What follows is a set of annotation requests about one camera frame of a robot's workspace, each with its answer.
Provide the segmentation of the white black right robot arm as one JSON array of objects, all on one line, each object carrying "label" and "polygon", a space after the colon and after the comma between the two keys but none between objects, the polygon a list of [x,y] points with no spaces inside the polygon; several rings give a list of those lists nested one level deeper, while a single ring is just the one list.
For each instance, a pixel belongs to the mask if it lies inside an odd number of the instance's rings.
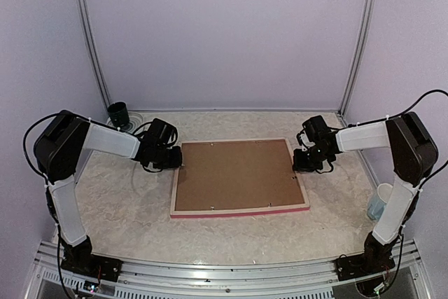
[{"label": "white black right robot arm", "polygon": [[335,260],[335,268],[340,281],[393,269],[392,249],[414,211],[420,187],[429,179],[439,156],[421,119],[411,111],[336,130],[322,116],[314,116],[303,122],[297,141],[300,147],[293,152],[295,172],[320,174],[323,164],[332,164],[340,153],[390,149],[394,180],[385,209],[367,235],[363,253],[340,256]]}]

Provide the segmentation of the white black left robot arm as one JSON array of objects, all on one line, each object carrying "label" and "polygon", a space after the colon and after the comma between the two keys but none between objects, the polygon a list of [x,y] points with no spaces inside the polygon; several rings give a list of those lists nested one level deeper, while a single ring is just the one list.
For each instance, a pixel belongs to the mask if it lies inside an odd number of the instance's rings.
[{"label": "white black left robot arm", "polygon": [[130,134],[67,110],[48,120],[34,144],[34,156],[64,252],[60,267],[97,281],[116,282],[123,262],[94,254],[83,227],[75,192],[78,161],[84,151],[92,150],[133,160],[149,173],[177,169],[182,165],[178,130],[155,118]]}]

